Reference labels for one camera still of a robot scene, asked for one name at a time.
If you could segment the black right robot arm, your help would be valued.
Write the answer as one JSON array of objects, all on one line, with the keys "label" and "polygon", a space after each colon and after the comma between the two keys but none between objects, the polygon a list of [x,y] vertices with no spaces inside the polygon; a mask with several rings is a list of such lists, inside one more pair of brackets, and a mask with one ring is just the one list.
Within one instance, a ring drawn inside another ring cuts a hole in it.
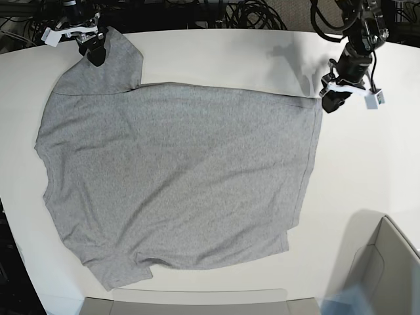
[{"label": "black right robot arm", "polygon": [[83,27],[94,28],[94,31],[72,31],[65,34],[66,38],[75,39],[79,53],[86,56],[88,61],[96,67],[101,66],[106,58],[104,47],[107,27],[100,26],[100,12],[94,1],[61,1],[62,17],[54,30]]}]

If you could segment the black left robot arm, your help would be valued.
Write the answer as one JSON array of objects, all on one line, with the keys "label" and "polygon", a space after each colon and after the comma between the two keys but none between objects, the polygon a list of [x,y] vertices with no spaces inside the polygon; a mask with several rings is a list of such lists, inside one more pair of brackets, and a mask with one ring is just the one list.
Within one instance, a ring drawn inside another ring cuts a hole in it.
[{"label": "black left robot arm", "polygon": [[343,12],[348,39],[338,60],[330,59],[329,72],[322,79],[322,108],[327,113],[339,109],[353,94],[362,96],[368,109],[385,103],[382,89],[375,84],[375,51],[389,36],[380,1],[338,1]]}]

